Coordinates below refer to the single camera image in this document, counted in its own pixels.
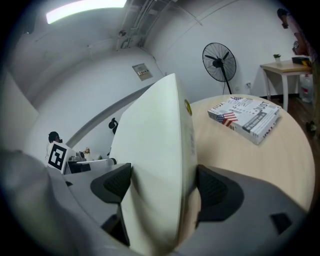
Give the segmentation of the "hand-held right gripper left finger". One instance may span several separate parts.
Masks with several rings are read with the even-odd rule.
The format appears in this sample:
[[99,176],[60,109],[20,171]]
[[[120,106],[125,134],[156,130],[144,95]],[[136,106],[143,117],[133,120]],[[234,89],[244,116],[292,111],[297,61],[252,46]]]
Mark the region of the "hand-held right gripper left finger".
[[105,233],[130,246],[121,202],[131,185],[130,163],[100,170],[64,175],[63,178],[82,210]]

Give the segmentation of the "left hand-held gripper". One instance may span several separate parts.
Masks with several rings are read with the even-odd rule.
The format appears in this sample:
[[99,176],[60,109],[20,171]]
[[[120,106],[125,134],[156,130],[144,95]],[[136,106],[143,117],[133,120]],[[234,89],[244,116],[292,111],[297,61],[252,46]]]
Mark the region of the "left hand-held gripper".
[[114,158],[87,161],[82,151],[74,151],[64,143],[53,142],[49,145],[47,165],[61,172],[62,175],[76,174],[91,170],[90,165],[116,165]]

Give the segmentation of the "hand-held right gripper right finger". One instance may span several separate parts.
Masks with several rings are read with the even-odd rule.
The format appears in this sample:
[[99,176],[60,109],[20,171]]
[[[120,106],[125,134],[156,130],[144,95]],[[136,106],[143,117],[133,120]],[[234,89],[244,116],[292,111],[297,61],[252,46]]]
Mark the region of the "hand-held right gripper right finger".
[[196,187],[195,231],[175,256],[275,256],[307,217],[272,183],[226,169],[198,165]]

